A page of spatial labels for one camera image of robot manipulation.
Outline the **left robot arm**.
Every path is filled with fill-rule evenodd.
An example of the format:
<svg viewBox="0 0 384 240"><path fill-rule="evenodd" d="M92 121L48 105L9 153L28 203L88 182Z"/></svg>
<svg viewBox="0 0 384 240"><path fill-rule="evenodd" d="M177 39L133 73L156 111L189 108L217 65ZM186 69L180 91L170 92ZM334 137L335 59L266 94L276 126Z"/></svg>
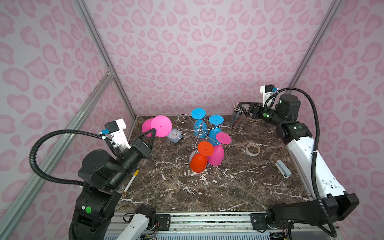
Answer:
<svg viewBox="0 0 384 240"><path fill-rule="evenodd" d="M139 135L129 149L114 158L105 150L94 150L83 159L79 177L83 189L76 200L69 228L71 240L102 240L121 198L120 186L151 156L156 129Z"/></svg>

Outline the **red wine glass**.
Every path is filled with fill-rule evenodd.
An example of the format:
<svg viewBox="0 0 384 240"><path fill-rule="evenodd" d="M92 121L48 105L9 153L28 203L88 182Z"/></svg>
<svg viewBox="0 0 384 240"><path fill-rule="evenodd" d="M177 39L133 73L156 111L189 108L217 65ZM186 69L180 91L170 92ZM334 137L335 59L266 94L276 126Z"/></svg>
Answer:
<svg viewBox="0 0 384 240"><path fill-rule="evenodd" d="M214 146L203 141L198 144L197 153L192 157L190 161L190 168L195 173L202 173L207 167L208 157L213 155Z"/></svg>

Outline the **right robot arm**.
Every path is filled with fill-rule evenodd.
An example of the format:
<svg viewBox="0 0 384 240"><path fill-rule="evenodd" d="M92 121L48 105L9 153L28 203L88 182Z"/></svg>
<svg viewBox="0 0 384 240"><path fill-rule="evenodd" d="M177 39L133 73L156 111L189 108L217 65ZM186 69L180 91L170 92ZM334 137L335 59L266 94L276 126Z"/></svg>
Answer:
<svg viewBox="0 0 384 240"><path fill-rule="evenodd" d="M336 236L335 222L344 220L360 203L356 194L349 194L338 182L318 151L317 137L297 120L301 102L297 96L281 95L272 109L262 103L250 102L244 113L276 127L277 136L287 146L311 201L278 204L268 207L266 222L279 226L289 222L319 227L329 236Z"/></svg>

